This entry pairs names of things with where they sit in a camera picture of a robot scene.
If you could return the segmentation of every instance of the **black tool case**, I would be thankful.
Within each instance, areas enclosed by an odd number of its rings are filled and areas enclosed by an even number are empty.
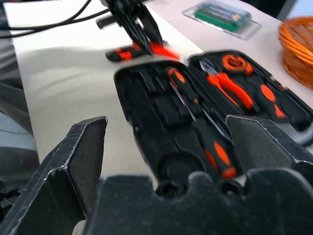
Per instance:
[[[219,173],[208,160],[201,140],[195,131],[191,115],[180,101],[169,83],[165,69],[175,67],[191,84],[199,95],[199,103],[192,103],[181,94],[197,123],[204,123],[206,131],[220,143],[241,174],[241,166],[236,159],[233,144],[224,138],[212,125],[203,108],[215,123],[230,137],[225,123],[227,115],[256,116],[270,118],[261,109],[251,112],[241,105],[241,101],[230,91],[227,93],[240,104],[240,108],[216,92],[206,81],[206,72],[199,61],[208,58],[213,64],[220,62],[221,55],[237,53],[248,61],[254,73],[251,77],[235,75],[229,77],[242,86],[251,96],[255,89],[247,79],[262,79],[276,95],[282,109],[290,118],[290,123],[298,130],[306,129],[313,121],[313,110],[293,92],[283,88],[271,75],[251,58],[239,51],[215,51],[189,58],[189,66],[175,61],[158,61],[140,64],[119,70],[114,81],[125,118],[134,130],[134,138],[139,150],[159,182],[172,181],[187,185],[188,175],[194,171],[205,171],[213,179],[220,179]]]

